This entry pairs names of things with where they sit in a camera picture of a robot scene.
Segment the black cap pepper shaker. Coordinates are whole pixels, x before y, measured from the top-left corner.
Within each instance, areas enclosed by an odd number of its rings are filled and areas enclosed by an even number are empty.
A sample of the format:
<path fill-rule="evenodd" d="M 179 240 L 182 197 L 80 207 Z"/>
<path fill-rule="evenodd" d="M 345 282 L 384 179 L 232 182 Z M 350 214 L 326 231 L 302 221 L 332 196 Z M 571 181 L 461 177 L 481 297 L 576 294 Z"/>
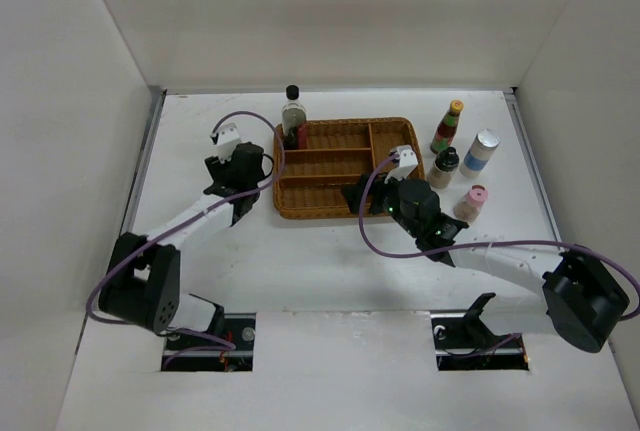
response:
<path fill-rule="evenodd" d="M 435 189 L 446 188 L 450 184 L 459 162 L 460 158 L 454 147 L 449 146 L 440 151 L 427 173 L 429 185 Z"/>

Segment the red green sauce bottle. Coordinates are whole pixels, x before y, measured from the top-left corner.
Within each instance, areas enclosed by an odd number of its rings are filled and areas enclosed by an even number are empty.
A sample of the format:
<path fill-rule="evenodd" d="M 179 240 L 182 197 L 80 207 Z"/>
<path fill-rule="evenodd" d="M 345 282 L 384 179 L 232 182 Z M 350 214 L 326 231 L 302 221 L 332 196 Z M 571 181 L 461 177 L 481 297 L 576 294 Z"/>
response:
<path fill-rule="evenodd" d="M 464 103 L 461 100 L 453 100 L 450 103 L 448 111 L 442 117 L 432 138 L 430 144 L 432 153 L 438 154 L 451 145 L 456 135 L 460 114 L 463 109 Z"/>

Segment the dark soy sauce bottle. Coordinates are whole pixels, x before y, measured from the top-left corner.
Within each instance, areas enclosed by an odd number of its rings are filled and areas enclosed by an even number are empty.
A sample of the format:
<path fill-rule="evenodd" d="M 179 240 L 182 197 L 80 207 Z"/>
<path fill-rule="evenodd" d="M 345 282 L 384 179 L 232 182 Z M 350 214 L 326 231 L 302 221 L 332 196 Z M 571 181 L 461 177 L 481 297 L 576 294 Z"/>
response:
<path fill-rule="evenodd" d="M 299 101 L 299 87 L 289 85 L 285 94 L 287 102 L 281 112 L 284 147 L 287 150 L 306 149 L 307 116 L 305 107 Z"/>

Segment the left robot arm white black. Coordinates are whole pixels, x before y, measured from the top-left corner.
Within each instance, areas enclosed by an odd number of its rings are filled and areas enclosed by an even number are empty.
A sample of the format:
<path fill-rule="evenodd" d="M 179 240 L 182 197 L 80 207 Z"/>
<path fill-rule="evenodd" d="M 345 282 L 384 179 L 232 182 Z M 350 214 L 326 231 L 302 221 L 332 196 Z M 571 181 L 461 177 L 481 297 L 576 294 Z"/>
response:
<path fill-rule="evenodd" d="M 187 210 L 147 234 L 126 232 L 114 245 L 106 281 L 90 305 L 155 334 L 186 331 L 197 345 L 214 349 L 224 338 L 224 310 L 181 289 L 187 251 L 233 227 L 260 196 L 264 150 L 238 144 L 226 161 L 209 157 L 211 186 Z"/>

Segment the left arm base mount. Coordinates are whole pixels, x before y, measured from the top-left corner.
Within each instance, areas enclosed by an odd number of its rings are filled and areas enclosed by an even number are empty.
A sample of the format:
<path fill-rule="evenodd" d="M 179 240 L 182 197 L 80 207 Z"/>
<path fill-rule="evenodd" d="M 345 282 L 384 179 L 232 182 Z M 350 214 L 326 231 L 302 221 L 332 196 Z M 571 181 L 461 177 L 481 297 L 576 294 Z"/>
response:
<path fill-rule="evenodd" d="M 163 372 L 251 372 L 256 342 L 255 314 L 226 314 L 215 338 L 193 332 L 165 337 Z"/>

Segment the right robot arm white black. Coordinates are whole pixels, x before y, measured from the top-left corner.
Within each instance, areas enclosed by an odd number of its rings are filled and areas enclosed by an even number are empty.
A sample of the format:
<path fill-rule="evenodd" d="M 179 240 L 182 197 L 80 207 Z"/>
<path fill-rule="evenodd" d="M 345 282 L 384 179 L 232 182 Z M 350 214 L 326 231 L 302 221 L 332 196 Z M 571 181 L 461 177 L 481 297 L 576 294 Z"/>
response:
<path fill-rule="evenodd" d="M 520 298 L 480 294 L 464 314 L 436 321 L 458 348 L 491 347 L 519 333 L 552 334 L 599 352 L 616 325 L 629 318 L 628 295 L 610 271 L 614 263 L 588 248 L 544 240 L 500 241 L 475 232 L 440 208 L 422 179 L 364 174 L 341 193 L 349 211 L 388 214 L 416 245 L 416 256 L 472 270 L 525 290 Z"/>

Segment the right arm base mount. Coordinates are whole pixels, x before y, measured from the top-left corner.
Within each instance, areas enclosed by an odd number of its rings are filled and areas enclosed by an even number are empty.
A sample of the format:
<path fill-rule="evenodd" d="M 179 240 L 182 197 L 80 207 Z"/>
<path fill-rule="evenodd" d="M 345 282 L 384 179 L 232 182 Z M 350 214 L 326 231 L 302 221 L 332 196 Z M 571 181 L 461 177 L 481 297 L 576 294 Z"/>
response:
<path fill-rule="evenodd" d="M 431 314 L 439 371 L 528 371 L 522 336 L 496 335 L 481 321 L 495 293 L 481 294 L 466 310 Z"/>

